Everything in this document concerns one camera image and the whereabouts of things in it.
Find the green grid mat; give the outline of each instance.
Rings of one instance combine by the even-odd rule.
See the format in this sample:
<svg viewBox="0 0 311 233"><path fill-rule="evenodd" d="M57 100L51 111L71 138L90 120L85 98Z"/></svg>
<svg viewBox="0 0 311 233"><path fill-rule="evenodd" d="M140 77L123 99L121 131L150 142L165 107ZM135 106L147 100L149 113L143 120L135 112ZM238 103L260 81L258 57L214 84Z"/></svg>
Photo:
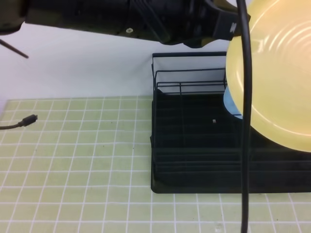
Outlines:
<svg viewBox="0 0 311 233"><path fill-rule="evenodd" d="M150 190L152 97L11 100L0 233L239 233L241 196ZM311 194L250 195L250 233L310 233Z"/></svg>

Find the cable connector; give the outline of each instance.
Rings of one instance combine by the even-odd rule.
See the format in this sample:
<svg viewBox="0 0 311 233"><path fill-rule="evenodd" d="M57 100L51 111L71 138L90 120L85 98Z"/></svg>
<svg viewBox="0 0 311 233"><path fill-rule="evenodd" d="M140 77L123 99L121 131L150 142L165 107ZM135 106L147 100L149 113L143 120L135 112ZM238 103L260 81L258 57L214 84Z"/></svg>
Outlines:
<svg viewBox="0 0 311 233"><path fill-rule="evenodd" d="M24 126L28 126L31 125L33 123L35 123L38 120L38 115L30 115L28 117L25 117L21 122L19 122L18 124L20 125L20 127Z"/></svg>
<svg viewBox="0 0 311 233"><path fill-rule="evenodd" d="M38 115L30 115L28 117L25 117L22 121L17 123L16 125L9 125L9 126L0 126L0 130L11 130L18 127L26 127L28 125L31 125L35 123L38 120Z"/></svg>

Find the black dish rack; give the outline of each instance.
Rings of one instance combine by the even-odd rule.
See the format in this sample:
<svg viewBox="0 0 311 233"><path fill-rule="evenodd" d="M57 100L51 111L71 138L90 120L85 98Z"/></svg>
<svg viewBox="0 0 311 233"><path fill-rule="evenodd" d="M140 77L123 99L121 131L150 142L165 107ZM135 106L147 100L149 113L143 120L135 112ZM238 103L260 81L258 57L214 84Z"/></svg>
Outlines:
<svg viewBox="0 0 311 233"><path fill-rule="evenodd" d="M226 56L226 52L153 54L151 189L155 193L241 193L242 121L224 107L225 76L206 82L157 82L163 72L225 70L154 70L154 58L202 56ZM251 140L250 193L311 192L311 153L285 148L254 129Z"/></svg>

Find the black cable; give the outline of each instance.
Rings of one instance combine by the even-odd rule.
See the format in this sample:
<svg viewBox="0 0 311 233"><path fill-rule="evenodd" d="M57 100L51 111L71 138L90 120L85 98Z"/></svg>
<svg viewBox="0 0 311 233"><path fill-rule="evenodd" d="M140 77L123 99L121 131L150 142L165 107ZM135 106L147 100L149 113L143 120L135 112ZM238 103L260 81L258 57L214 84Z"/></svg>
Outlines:
<svg viewBox="0 0 311 233"><path fill-rule="evenodd" d="M241 180L242 180L242 225L241 233L248 229L248 193L249 193L249 145L252 111L252 51L250 31L245 0L237 0L239 19L242 31L242 50L244 65L244 99L243 99L243 125L241 145Z"/></svg>
<svg viewBox="0 0 311 233"><path fill-rule="evenodd" d="M35 123L37 120L38 120L37 115L30 115L28 117L25 117L22 121L20 121L16 125L0 126L0 130L11 130L11 129L15 129L18 127L23 127L23 126L26 127L28 125Z"/></svg>

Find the small screw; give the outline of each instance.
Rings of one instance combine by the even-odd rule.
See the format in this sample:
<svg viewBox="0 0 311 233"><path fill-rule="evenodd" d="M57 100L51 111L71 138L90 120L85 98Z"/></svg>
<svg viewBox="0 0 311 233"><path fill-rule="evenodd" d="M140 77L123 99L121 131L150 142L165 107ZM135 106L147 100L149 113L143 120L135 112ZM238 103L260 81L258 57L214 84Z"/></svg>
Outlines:
<svg viewBox="0 0 311 233"><path fill-rule="evenodd" d="M133 31L134 31L133 28L126 29L126 33L132 33Z"/></svg>

